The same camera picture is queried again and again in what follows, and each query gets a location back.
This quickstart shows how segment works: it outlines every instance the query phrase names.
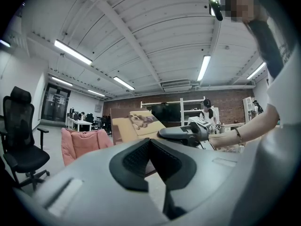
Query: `man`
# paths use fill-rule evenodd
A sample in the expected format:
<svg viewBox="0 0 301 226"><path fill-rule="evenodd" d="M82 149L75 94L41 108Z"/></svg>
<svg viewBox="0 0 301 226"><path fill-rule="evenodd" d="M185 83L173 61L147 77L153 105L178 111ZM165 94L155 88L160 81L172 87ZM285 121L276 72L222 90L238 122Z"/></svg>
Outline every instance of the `man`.
<svg viewBox="0 0 301 226"><path fill-rule="evenodd" d="M210 122L213 125L216 125L216 112L211 108L211 101L207 98L203 102L204 108L200 113L200 118L204 119L207 122Z"/></svg>

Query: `pink armchair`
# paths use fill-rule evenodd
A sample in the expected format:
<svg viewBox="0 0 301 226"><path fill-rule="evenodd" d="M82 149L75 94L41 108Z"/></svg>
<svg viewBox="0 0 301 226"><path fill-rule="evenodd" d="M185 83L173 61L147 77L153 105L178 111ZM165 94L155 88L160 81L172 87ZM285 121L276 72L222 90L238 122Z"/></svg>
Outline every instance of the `pink armchair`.
<svg viewBox="0 0 301 226"><path fill-rule="evenodd" d="M62 154L65 166L85 153L113 146L105 130L77 132L62 128Z"/></svg>

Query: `door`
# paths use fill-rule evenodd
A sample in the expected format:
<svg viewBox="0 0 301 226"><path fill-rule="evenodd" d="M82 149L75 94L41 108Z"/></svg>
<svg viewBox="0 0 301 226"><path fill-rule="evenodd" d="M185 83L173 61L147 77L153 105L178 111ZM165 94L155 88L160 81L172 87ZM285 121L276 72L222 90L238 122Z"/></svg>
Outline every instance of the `door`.
<svg viewBox="0 0 301 226"><path fill-rule="evenodd" d="M42 107L42 119L65 122L70 90L48 84Z"/></svg>

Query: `desk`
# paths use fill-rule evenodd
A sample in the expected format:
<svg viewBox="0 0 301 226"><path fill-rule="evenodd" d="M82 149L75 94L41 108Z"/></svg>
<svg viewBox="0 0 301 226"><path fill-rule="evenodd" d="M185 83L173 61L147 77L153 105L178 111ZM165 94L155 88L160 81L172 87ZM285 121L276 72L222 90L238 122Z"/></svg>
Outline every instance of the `desk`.
<svg viewBox="0 0 301 226"><path fill-rule="evenodd" d="M243 126L244 124L245 123L233 123L233 124L221 125L220 133L231 131L235 128Z"/></svg>
<svg viewBox="0 0 301 226"><path fill-rule="evenodd" d="M82 121L82 120L74 120L74 119L71 119L71 118L69 118L69 117L67 117L67 127L68 127L68 129L69 129L69 124L70 124L70 122L71 122L71 129L73 129L73 125L74 124L77 124L78 126L77 126L77 131L79 131L79 126L80 125L89 125L90 126L90 129L89 129L89 131L91 131L91 129L92 129L92 123L90 123L90 122L88 122L88 121Z"/></svg>

